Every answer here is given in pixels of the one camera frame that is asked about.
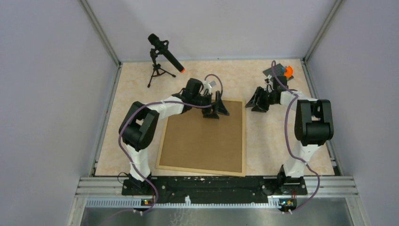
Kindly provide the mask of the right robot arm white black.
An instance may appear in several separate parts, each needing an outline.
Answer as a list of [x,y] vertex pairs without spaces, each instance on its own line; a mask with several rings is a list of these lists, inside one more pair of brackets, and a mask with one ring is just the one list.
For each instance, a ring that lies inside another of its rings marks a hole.
[[[276,188],[282,194],[290,193],[294,188],[304,187],[305,169],[314,173],[320,180],[320,174],[309,166],[315,152],[334,134],[331,102],[326,99],[307,97],[302,92],[289,89],[285,76],[269,76],[266,88],[257,87],[245,107],[253,112],[265,113],[271,105],[287,107],[284,135],[289,159],[280,168],[277,175]],[[294,134],[296,143],[289,145],[288,119],[290,111],[295,112]]]

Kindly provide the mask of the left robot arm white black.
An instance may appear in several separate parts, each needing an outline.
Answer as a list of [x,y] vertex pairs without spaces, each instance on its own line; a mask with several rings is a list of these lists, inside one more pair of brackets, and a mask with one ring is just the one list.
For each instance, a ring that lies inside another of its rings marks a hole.
[[215,81],[190,78],[179,92],[166,99],[143,104],[135,101],[119,128],[118,144],[128,157],[131,167],[128,180],[139,194],[150,191],[151,170],[147,148],[151,144],[159,120],[183,114],[192,108],[200,109],[203,118],[219,119],[229,115],[222,102],[223,86],[215,93]]

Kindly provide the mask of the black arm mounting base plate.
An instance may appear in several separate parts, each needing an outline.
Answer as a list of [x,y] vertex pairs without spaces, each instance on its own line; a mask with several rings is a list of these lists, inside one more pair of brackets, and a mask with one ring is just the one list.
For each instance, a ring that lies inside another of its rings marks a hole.
[[307,195],[304,178],[285,176],[159,176],[149,182],[125,179],[124,196],[149,196],[156,203],[182,203],[189,197],[193,204],[267,203],[272,195]]

